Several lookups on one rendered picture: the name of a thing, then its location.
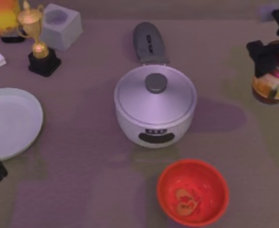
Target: gold trophy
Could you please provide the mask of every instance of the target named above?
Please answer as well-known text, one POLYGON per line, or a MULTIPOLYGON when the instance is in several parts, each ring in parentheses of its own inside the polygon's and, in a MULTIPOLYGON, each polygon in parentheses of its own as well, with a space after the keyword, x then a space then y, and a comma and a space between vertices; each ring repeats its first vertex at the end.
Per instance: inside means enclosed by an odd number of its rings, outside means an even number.
POLYGON ((17 31, 24 38, 33 38, 32 52, 28 55, 29 70, 44 77, 49 77, 61 65, 61 60, 56 57, 55 51, 39 40, 43 27, 44 7, 37 9, 30 7, 28 0, 23 1, 23 10, 18 15, 19 26, 17 31))

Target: bowl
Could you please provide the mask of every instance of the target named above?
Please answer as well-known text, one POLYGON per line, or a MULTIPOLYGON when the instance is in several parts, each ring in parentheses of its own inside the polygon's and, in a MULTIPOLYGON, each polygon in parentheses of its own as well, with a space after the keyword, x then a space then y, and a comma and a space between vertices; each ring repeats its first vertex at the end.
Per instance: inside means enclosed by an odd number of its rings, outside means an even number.
POLYGON ((184 226, 202 227, 216 222, 229 203, 225 178, 212 165, 179 160, 162 172, 157 185, 163 211, 184 226))

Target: white plate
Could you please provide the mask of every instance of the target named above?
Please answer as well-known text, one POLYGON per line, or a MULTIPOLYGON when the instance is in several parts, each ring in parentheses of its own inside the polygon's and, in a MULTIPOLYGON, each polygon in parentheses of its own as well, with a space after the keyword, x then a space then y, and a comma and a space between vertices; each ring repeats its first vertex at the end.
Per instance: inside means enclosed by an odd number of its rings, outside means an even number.
POLYGON ((0 160, 24 152, 37 138, 42 123, 41 104, 32 94, 0 89, 0 160))

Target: purple table surface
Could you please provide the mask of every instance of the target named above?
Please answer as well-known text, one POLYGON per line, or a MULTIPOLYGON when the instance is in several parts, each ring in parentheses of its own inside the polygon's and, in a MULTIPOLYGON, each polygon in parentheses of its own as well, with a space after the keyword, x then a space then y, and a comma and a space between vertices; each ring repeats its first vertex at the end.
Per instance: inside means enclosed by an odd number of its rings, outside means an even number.
POLYGON ((194 82, 193 124, 174 146, 144 150, 116 121, 113 90, 140 66, 132 29, 140 21, 83 21, 84 33, 50 78, 28 71, 33 40, 3 44, 0 88, 35 95, 46 120, 35 144, 5 161, 0 228, 181 228, 158 206, 158 175, 179 158, 203 159, 225 176, 227 213, 211 228, 279 228, 279 105, 251 96, 247 42, 274 40, 276 25, 250 20, 153 21, 169 64, 194 82))

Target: white cube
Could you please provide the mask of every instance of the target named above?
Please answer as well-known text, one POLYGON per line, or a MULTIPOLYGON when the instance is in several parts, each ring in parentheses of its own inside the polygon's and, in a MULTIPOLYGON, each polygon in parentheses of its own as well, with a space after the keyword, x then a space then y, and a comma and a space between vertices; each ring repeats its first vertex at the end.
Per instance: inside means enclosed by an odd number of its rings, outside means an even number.
POLYGON ((67 50, 82 32, 79 12, 52 3, 45 8, 40 39, 50 48, 67 50))

